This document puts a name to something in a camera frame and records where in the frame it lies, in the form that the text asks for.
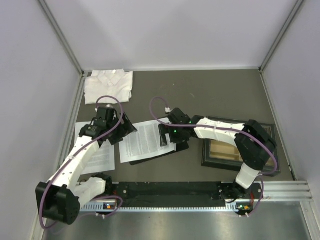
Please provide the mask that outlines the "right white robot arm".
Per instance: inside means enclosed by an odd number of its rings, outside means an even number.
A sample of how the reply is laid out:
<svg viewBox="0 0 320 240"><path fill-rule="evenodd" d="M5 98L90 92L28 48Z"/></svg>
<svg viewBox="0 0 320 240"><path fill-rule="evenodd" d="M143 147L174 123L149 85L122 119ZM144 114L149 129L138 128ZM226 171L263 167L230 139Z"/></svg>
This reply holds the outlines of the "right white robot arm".
<svg viewBox="0 0 320 240"><path fill-rule="evenodd" d="M255 120L227 123L203 116L183 117L179 120L170 116L168 122L160 119L156 121L169 130L172 143L185 142L193 137L236 147L243 161L233 185L233 192L239 198L245 198L251 193L257 177L270 175L277 170L278 163L274 155L277 145Z"/></svg>

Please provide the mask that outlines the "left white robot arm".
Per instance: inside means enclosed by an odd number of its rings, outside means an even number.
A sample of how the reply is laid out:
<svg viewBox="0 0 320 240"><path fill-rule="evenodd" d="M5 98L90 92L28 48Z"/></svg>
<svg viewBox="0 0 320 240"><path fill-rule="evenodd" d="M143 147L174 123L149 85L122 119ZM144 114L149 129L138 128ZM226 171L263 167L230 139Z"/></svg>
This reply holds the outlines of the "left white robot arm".
<svg viewBox="0 0 320 240"><path fill-rule="evenodd" d="M74 147L57 172L36 189L38 214L41 220L71 225L81 208L94 198L109 198L114 191L111 177L98 173L85 183L78 183L87 164L105 142L112 146L137 132L126 113L112 107L98 107L96 117L79 131Z"/></svg>

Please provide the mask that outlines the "black clipboard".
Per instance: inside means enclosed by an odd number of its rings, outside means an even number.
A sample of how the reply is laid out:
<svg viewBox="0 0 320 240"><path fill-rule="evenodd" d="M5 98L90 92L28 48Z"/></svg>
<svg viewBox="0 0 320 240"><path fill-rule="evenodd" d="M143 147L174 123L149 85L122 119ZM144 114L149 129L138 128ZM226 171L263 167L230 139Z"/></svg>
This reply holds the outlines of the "black clipboard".
<svg viewBox="0 0 320 240"><path fill-rule="evenodd" d="M179 144L176 145L176 150L174 150L174 151L171 151L171 152L159 155L159 156L151 157L151 158L132 161L129 164L131 166L135 166L135 165L138 165L138 164L149 162L151 160L159 159L159 158L164 157L164 156L169 156L169 155L172 155L172 154L175 154L175 153L178 153L178 152L182 152L182 151L185 151L185 150L188 150L188 149L189 149L189 144L187 142L179 143Z"/></svg>

